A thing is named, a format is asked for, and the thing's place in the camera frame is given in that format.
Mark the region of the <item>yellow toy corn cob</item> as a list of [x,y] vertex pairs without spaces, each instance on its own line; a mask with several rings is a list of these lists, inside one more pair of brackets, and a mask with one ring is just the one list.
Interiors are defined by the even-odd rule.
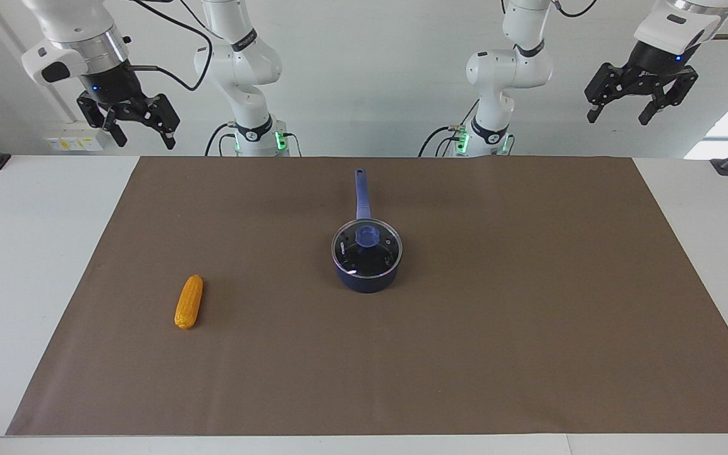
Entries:
[[174,325],[180,329],[191,329],[197,322],[200,302],[204,291],[202,277],[190,276],[182,287],[174,311]]

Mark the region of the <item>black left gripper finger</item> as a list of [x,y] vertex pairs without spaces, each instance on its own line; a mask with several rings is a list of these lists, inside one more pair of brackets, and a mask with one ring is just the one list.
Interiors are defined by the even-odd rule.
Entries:
[[698,73],[692,66],[685,66],[670,78],[656,78],[651,84],[653,88],[651,101],[644,107],[638,121],[647,126],[656,113],[668,106],[679,106],[698,80]]
[[590,105],[586,115],[590,124],[598,120],[604,107],[623,96],[621,76],[623,69],[610,63],[601,64],[585,88],[585,98]]

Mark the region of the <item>brown table mat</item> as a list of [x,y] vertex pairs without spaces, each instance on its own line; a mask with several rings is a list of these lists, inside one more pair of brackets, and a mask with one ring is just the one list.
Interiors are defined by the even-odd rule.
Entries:
[[[369,294],[358,168],[404,245]],[[632,159],[142,158],[8,427],[482,433],[728,433],[728,326]]]

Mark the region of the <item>dark blue saucepan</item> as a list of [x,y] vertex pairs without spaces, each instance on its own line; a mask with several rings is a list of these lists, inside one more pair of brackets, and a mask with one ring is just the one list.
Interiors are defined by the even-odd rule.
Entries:
[[[369,199],[369,191],[368,191],[367,173],[366,173],[366,170],[364,170],[364,168],[358,168],[355,171],[355,193],[356,193],[356,217],[353,220],[367,219],[367,218],[376,219],[375,217],[372,216],[372,208],[370,207],[370,199]],[[333,262],[333,265],[335,266],[336,274],[337,274],[338,278],[341,280],[341,282],[347,288],[349,288],[353,291],[365,293],[365,294],[379,292],[379,291],[382,291],[382,290],[386,289],[387,287],[389,287],[397,276],[397,270],[399,270],[399,265],[398,265],[396,267],[396,270],[393,270],[392,273],[388,274],[387,276],[376,277],[376,279],[359,279],[359,277],[347,276],[347,274],[341,273],[341,270],[339,270],[336,267],[334,262]]]

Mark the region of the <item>white wall socket box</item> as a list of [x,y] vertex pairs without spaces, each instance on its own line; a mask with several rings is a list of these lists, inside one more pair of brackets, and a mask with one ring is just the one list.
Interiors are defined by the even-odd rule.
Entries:
[[103,152],[109,137],[101,129],[72,126],[46,130],[42,139],[52,152]]

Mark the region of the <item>glass lid with blue knob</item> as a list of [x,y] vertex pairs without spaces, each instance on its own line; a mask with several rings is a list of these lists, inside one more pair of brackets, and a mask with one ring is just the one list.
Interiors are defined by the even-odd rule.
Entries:
[[376,219],[356,219],[333,236],[332,259],[341,273],[359,279],[376,279],[396,270],[403,242],[392,226]]

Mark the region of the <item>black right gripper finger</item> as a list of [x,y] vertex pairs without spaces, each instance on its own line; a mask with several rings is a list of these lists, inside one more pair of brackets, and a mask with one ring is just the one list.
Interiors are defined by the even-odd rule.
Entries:
[[111,106],[95,101],[90,94],[80,94],[77,97],[77,104],[90,127],[107,132],[118,147],[127,144],[127,137],[118,125],[118,118]]
[[180,124],[176,110],[165,94],[147,98],[145,103],[147,104],[145,124],[159,133],[165,147],[172,150],[176,146],[174,133]]

